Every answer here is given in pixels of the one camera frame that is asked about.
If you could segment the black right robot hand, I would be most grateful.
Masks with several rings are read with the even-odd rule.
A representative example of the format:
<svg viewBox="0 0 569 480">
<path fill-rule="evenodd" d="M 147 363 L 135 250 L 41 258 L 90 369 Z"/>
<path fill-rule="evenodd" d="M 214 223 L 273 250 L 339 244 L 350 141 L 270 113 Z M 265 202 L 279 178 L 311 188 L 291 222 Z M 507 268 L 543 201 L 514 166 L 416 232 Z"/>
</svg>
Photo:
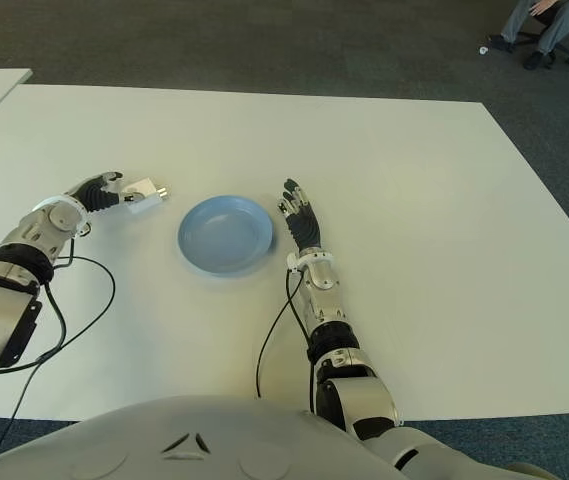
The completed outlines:
<svg viewBox="0 0 569 480">
<path fill-rule="evenodd" d="M 300 185 L 289 178 L 284 182 L 278 209 L 299 251 L 321 247 L 321 231 L 312 205 Z"/>
</svg>

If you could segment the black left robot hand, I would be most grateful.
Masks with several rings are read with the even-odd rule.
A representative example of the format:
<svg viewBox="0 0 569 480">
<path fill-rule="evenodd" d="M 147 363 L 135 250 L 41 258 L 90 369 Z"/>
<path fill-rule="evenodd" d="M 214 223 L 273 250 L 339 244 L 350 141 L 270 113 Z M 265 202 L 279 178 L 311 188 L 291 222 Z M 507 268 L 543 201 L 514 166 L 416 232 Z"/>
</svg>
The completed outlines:
<svg viewBox="0 0 569 480">
<path fill-rule="evenodd" d="M 134 203 L 138 200 L 136 193 L 110 190 L 122 178 L 121 172 L 105 172 L 83 181 L 66 194 L 79 201 L 89 213 L 106 210 L 120 204 Z"/>
</svg>

